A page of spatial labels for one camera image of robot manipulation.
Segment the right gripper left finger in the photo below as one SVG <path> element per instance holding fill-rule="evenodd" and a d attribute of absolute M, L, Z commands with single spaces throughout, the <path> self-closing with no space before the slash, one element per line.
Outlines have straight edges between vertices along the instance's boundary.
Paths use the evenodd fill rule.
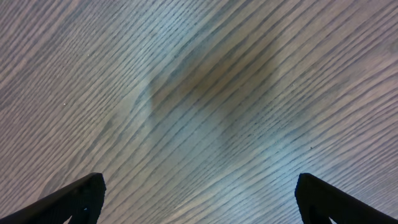
<path fill-rule="evenodd" d="M 1 218 L 3 224 L 96 224 L 104 204 L 106 185 L 101 173 L 91 173 L 35 203 Z"/>

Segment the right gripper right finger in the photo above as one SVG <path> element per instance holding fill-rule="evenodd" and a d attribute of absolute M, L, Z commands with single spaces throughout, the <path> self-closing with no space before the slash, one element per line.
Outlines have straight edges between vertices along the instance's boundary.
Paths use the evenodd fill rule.
<path fill-rule="evenodd" d="M 295 198 L 304 224 L 391 223 L 397 220 L 309 173 L 298 177 Z"/>

